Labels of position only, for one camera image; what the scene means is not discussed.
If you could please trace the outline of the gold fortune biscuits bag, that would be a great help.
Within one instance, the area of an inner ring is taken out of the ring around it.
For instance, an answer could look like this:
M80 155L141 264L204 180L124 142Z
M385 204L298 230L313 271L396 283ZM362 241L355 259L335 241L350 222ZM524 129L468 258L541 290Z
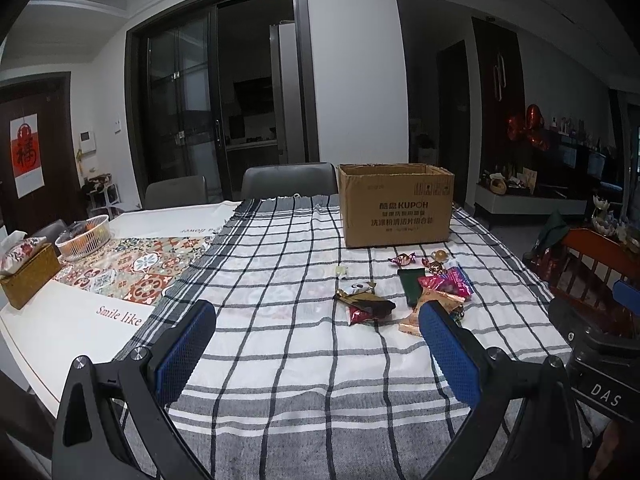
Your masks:
M465 299L451 292L424 288L415 307L399 322L399 330L405 334L420 336L421 324L427 323L431 318L441 321L444 314L455 318L463 314Z

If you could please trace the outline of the red snack packet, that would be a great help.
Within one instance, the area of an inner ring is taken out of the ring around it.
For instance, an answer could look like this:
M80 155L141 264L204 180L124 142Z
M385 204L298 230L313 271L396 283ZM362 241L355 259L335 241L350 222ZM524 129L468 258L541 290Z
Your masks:
M369 312L357 309L352 306L347 307L348 325L367 323L373 320L373 316Z

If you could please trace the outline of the black gold snack packet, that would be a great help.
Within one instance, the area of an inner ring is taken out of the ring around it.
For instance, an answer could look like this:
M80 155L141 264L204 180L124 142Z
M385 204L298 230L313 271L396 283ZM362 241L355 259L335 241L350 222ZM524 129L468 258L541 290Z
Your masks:
M347 307L352 306L369 312L374 320L382 320L387 318L396 306L393 301L378 296L375 286L375 282L372 281L353 282L345 289L338 288L334 298Z

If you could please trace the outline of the red wooden chair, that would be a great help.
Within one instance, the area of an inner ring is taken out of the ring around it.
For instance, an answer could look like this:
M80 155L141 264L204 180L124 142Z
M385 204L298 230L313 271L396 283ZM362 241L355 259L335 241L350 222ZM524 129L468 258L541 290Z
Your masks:
M555 298L569 302L605 333L636 338L639 315L613 298L613 286L623 280L639 284L639 256L622 244L585 228L570 228L559 244L537 256L533 248L524 263Z

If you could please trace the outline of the green cloth on chair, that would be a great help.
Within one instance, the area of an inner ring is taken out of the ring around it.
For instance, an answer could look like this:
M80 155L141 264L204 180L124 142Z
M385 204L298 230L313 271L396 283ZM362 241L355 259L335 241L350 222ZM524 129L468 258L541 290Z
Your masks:
M543 255L548 249L559 244L566 237L569 230L570 226L560 212L558 210L553 211L537 236L533 247L534 254L537 256Z

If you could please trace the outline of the patterned table runner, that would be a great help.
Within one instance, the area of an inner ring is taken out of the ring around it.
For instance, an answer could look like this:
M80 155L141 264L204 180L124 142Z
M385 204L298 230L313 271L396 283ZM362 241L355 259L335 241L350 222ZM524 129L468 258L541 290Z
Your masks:
M115 299L154 306L213 237L113 238L96 252L63 262L55 281Z

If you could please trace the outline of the woven tissue box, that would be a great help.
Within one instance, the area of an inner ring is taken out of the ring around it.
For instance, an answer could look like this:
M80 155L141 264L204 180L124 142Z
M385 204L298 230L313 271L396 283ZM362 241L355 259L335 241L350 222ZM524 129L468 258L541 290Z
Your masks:
M1 288L8 303L24 307L61 270L54 246L44 236L14 231L1 242Z

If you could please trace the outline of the glass fruit bowl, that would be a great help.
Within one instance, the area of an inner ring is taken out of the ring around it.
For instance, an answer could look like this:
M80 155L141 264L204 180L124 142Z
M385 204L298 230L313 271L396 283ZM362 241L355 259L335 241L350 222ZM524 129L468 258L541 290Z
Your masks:
M60 256L67 262L93 254L112 238L107 214L74 222L54 242Z

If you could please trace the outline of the red foil balloons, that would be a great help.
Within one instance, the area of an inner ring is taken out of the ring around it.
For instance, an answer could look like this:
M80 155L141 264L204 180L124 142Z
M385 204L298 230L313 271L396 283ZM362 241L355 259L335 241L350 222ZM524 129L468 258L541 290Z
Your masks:
M548 151L551 145L544 116L537 104L530 104L524 114L511 116L506 122L506 135L510 141L525 140L541 151Z

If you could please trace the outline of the red foil candy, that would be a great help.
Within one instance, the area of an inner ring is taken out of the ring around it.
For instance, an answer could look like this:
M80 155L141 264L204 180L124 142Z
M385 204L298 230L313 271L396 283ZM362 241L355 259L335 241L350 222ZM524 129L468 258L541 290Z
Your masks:
M401 254L398 254L393 258L389 258L388 261L394 266L397 266L399 269L402 269L406 268L407 266L411 266L416 262L416 254L414 252L410 252L410 254L402 252Z

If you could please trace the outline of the grey chair far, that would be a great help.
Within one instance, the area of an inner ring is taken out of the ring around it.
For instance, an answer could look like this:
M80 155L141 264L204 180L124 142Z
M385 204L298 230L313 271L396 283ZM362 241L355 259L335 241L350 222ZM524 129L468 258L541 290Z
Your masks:
M151 183L145 191L145 209L164 209L207 203L203 176L180 177Z

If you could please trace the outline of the grey chair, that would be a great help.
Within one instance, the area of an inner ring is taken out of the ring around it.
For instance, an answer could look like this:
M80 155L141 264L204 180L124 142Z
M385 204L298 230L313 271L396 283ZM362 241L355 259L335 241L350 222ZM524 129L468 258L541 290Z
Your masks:
M243 200L280 196L318 196L337 193L335 168L329 162L259 166L245 171Z
M180 177L151 183L145 191L145 209L164 209L207 203L203 176Z

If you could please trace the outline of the brown cardboard box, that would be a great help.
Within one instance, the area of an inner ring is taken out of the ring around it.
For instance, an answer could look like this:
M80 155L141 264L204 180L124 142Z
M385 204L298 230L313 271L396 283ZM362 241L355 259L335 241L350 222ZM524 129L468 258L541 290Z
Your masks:
M342 165L338 194L348 248L416 245L449 237L454 174L425 164Z

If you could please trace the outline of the grey chair near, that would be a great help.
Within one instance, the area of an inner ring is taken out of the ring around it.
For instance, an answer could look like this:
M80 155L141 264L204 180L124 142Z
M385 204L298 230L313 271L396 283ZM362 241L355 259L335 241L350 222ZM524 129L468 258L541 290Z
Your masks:
M280 196L318 196L337 193L335 168L329 162L259 166L245 171L243 200Z

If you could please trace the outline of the glass sliding door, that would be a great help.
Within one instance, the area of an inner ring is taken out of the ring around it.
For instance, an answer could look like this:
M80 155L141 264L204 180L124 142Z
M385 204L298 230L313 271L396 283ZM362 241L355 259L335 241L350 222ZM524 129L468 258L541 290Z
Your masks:
M235 200L247 169L320 159L308 0L186 0L127 32L139 194L200 176Z

